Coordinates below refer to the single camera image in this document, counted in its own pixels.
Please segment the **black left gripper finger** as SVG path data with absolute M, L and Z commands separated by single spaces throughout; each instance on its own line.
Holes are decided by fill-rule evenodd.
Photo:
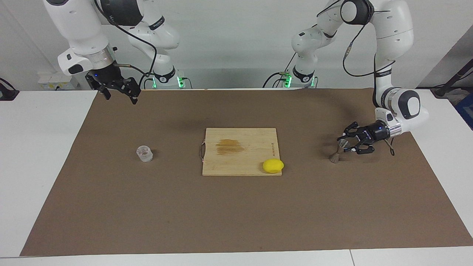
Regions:
M 354 143 L 352 146 L 345 148 L 346 153 L 356 153 L 356 154 L 371 154 L 375 151 L 373 147 L 374 142 L 367 143 Z
M 364 127 L 359 126 L 357 122 L 353 122 L 349 126 L 347 126 L 344 129 L 342 136 L 337 138 L 337 141 L 351 138 L 355 138 L 358 141 L 364 140 Z

